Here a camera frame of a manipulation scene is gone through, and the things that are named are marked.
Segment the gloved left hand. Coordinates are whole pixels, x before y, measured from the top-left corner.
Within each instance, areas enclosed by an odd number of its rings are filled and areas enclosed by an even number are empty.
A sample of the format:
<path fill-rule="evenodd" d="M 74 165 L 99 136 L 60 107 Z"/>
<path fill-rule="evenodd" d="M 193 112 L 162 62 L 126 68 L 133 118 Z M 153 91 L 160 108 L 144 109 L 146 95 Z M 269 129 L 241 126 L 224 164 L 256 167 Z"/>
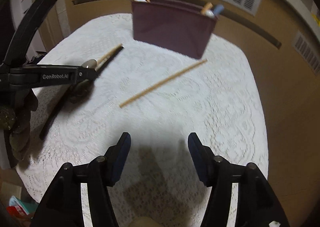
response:
<path fill-rule="evenodd" d="M 30 145 L 30 117 L 39 105 L 33 90 L 1 88 L 1 166 L 14 167 Z"/>

